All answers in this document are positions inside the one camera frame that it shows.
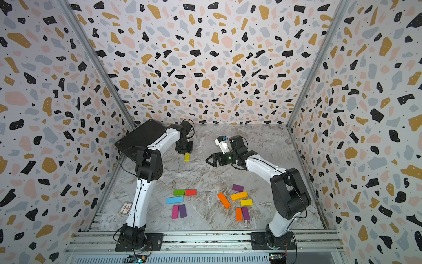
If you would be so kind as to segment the red block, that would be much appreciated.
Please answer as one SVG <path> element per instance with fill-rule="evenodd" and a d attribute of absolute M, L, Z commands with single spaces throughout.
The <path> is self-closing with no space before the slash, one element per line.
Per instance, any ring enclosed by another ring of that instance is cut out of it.
<path fill-rule="evenodd" d="M 197 190 L 196 189 L 188 189 L 185 190 L 185 196 L 196 196 Z"/>

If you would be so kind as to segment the green block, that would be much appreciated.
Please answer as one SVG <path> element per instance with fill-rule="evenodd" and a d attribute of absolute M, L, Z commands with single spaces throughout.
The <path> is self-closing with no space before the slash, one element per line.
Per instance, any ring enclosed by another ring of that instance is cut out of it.
<path fill-rule="evenodd" d="M 183 189 L 176 189 L 176 190 L 174 190 L 173 195 L 174 196 L 184 196 L 185 195 L 185 190 L 183 190 Z"/>

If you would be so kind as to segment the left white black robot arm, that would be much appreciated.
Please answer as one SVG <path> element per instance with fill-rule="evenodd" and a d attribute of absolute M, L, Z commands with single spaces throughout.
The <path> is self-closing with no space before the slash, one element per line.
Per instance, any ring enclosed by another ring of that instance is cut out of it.
<path fill-rule="evenodd" d="M 115 146 L 127 158 L 135 163 L 136 191 L 132 208 L 116 241 L 117 252 L 139 251 L 150 246 L 157 248 L 147 240 L 145 234 L 149 201 L 157 180 L 164 172 L 163 155 L 172 146 L 179 154 L 190 154 L 195 134 L 195 126 L 188 120 L 179 124 L 164 124 L 149 119 L 128 135 L 115 143 Z"/>

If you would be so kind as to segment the purple block top right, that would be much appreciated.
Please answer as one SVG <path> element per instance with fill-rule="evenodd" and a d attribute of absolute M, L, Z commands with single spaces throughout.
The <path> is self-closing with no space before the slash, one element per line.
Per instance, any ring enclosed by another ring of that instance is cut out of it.
<path fill-rule="evenodd" d="M 232 190 L 241 193 L 241 192 L 244 191 L 244 187 L 237 185 L 237 184 L 234 184 L 233 187 L 232 187 Z"/>

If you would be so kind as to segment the amber long block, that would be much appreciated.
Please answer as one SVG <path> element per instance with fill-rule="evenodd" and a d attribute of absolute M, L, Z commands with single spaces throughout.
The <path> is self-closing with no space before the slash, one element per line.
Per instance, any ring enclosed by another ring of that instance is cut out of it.
<path fill-rule="evenodd" d="M 231 196 L 231 200 L 232 200 L 232 201 L 236 201 L 236 200 L 245 199 L 245 198 L 247 198 L 247 197 L 248 197 L 248 193 L 247 193 L 246 191 L 243 191 L 243 192 L 239 192 L 239 193 L 237 193 L 237 194 L 233 194 L 233 195 Z"/>

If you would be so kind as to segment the black flat case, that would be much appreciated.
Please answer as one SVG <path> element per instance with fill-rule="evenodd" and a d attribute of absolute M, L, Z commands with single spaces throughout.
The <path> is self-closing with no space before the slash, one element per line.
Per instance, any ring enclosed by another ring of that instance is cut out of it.
<path fill-rule="evenodd" d="M 157 141 L 165 132 L 167 127 L 162 123 L 149 119 L 129 132 L 114 145 L 132 161 L 136 162 L 137 149 L 146 147 Z"/>

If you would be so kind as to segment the orange long block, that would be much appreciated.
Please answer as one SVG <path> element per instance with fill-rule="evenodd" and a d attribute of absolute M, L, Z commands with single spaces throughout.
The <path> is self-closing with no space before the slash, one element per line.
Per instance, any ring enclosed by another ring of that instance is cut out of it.
<path fill-rule="evenodd" d="M 220 192 L 217 197 L 226 209 L 229 209 L 231 207 L 230 202 L 222 192 Z"/>

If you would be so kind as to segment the yellow short block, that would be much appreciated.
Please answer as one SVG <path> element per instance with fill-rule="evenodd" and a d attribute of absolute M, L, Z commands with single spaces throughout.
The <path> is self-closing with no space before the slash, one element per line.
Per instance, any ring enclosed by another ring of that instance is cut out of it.
<path fill-rule="evenodd" d="M 242 207 L 247 207 L 247 206 L 252 206 L 252 205 L 253 205 L 252 199 L 241 200 Z"/>

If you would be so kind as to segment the orange short block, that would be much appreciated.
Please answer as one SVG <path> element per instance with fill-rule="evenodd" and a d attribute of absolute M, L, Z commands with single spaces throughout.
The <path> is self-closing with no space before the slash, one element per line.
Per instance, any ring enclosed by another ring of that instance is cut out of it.
<path fill-rule="evenodd" d="M 236 221 L 237 222 L 243 221 L 242 208 L 236 208 L 235 213 L 236 213 Z"/>

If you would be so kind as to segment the purple block bottom right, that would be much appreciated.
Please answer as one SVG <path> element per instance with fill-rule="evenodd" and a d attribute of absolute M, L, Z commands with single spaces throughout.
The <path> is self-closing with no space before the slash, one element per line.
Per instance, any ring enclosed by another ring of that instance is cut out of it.
<path fill-rule="evenodd" d="M 247 221 L 247 220 L 250 220 L 250 219 L 251 219 L 251 217 L 250 217 L 250 215 L 249 215 L 248 207 L 242 207 L 242 208 L 241 208 L 241 211 L 242 211 L 242 216 L 243 216 L 243 219 L 244 219 L 245 221 Z"/>

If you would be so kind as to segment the small printed card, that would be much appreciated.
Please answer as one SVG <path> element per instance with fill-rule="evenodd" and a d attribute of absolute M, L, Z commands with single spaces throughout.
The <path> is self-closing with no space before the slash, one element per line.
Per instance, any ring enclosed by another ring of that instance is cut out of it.
<path fill-rule="evenodd" d="M 129 215 L 132 209 L 133 203 L 132 202 L 124 202 L 121 206 L 119 213 L 122 215 Z"/>

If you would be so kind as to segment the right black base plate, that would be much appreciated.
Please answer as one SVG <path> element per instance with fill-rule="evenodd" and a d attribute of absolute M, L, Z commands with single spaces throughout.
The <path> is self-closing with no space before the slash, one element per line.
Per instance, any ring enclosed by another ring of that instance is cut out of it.
<path fill-rule="evenodd" d="M 294 250 L 296 240 L 291 231 L 276 238 L 268 232 L 253 232 L 251 236 L 252 250 Z"/>

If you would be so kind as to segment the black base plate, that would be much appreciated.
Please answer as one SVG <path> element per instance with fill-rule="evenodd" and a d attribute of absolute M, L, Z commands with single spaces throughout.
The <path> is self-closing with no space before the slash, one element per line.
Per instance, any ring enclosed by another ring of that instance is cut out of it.
<path fill-rule="evenodd" d="M 252 250 L 294 250 L 296 240 L 291 231 L 276 238 L 268 232 L 253 232 L 251 236 Z"/>
<path fill-rule="evenodd" d="M 135 239 L 131 235 L 120 235 L 115 246 L 116 252 L 151 252 L 160 251 L 162 247 L 163 233 L 139 234 Z"/>

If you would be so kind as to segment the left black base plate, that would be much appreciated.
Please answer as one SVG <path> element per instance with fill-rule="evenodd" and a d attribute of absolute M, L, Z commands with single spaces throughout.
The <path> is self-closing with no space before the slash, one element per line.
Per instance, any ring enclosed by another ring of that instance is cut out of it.
<path fill-rule="evenodd" d="M 160 251 L 162 247 L 163 233 L 139 234 L 135 239 L 131 235 L 120 235 L 115 246 L 116 252 L 151 252 Z"/>

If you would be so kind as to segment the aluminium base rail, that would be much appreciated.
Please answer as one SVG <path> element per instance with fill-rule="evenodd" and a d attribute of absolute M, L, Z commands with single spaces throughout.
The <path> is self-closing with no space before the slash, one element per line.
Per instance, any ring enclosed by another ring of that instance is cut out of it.
<path fill-rule="evenodd" d="M 79 232 L 65 264 L 346 264 L 337 236 L 328 229 L 294 230 L 279 249 L 262 231 L 146 232 L 146 245 L 131 250 L 113 232 Z"/>

